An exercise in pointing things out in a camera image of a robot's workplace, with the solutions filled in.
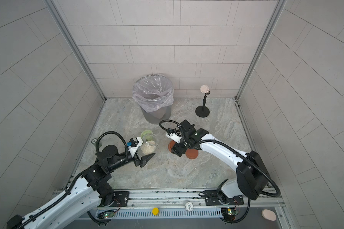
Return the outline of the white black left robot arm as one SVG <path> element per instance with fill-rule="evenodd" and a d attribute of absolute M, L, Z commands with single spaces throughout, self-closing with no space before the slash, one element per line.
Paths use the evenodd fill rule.
<path fill-rule="evenodd" d="M 111 173 L 131 162 L 142 168 L 154 155 L 139 157 L 127 149 L 120 154 L 116 146 L 106 146 L 97 153 L 95 163 L 79 173 L 69 188 L 37 210 L 25 216 L 15 215 L 6 227 L 62 229 L 99 205 L 110 206 L 115 199 L 114 190 L 108 183 Z"/>

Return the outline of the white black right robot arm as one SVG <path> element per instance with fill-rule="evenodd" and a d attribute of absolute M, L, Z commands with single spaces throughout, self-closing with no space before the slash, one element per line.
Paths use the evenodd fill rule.
<path fill-rule="evenodd" d="M 235 180 L 225 180 L 217 189 L 217 198 L 224 204 L 236 196 L 246 196 L 256 200 L 264 194 L 264 188 L 269 183 L 269 173 L 260 155 L 234 149 L 218 139 L 205 129 L 195 129 L 187 120 L 174 122 L 176 129 L 165 128 L 166 136 L 175 142 L 171 152 L 177 156 L 186 154 L 189 149 L 202 150 L 214 155 L 236 172 Z"/>

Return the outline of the red lidded rice jar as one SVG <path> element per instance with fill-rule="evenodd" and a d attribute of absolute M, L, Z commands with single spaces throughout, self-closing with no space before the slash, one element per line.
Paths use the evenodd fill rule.
<path fill-rule="evenodd" d="M 141 151 L 146 155 L 150 155 L 156 151 L 159 141 L 153 133 L 147 133 L 142 137 Z"/>

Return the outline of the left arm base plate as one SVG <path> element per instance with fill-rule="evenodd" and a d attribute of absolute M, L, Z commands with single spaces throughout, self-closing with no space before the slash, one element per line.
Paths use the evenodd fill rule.
<path fill-rule="evenodd" d="M 112 194 L 106 195 L 105 198 L 102 198 L 101 207 L 126 207 L 129 200 L 129 191 L 116 191 Z"/>

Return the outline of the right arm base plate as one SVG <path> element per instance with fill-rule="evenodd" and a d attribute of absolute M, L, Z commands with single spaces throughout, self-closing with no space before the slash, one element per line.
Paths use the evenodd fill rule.
<path fill-rule="evenodd" d="M 242 196 L 234 196 L 233 198 L 226 197 L 223 192 L 218 190 L 204 190 L 199 192 L 200 197 L 205 199 L 207 206 L 226 206 L 226 205 L 244 205 Z"/>

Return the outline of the red jar lid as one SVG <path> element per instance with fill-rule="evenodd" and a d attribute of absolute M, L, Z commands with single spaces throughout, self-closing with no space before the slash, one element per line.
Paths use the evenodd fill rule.
<path fill-rule="evenodd" d="M 168 150 L 174 154 L 173 147 L 176 144 L 175 141 L 171 140 L 170 143 L 168 144 Z"/>
<path fill-rule="evenodd" d="M 193 160 L 196 159 L 199 155 L 199 151 L 196 149 L 187 149 L 185 153 L 186 157 Z"/>

